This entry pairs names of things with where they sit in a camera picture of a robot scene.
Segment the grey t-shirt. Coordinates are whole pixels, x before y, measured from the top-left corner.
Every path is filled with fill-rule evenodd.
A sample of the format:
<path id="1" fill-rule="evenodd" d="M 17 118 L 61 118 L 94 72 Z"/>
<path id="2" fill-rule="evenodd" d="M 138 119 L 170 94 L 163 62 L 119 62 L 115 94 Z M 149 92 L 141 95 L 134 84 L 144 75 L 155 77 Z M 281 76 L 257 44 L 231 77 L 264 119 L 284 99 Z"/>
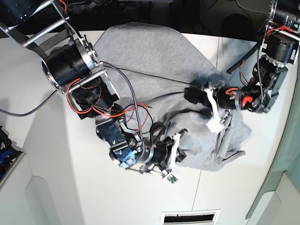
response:
<path id="1" fill-rule="evenodd" d="M 178 166 L 215 172 L 246 154 L 240 146 L 251 130 L 239 111 L 219 109 L 225 127 L 215 134 L 207 127 L 211 104 L 184 98 L 188 88 L 225 78 L 180 32 L 131 22 L 107 29 L 94 49 L 98 60 L 112 65 L 107 73 L 120 97 L 117 104 L 125 107 L 136 100 L 149 105 L 153 120 L 167 127 L 168 136 L 187 130 L 179 144 L 186 157 Z"/>

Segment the rack of blue clamps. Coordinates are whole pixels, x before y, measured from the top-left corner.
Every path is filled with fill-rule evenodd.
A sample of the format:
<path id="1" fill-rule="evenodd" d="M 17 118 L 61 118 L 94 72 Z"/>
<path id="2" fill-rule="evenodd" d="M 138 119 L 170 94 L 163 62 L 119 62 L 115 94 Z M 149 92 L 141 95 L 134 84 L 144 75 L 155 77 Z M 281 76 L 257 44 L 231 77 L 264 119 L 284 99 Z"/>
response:
<path id="1" fill-rule="evenodd" d="M 14 161 L 22 154 L 12 146 L 12 141 L 0 127 L 0 180 L 2 180 Z"/>

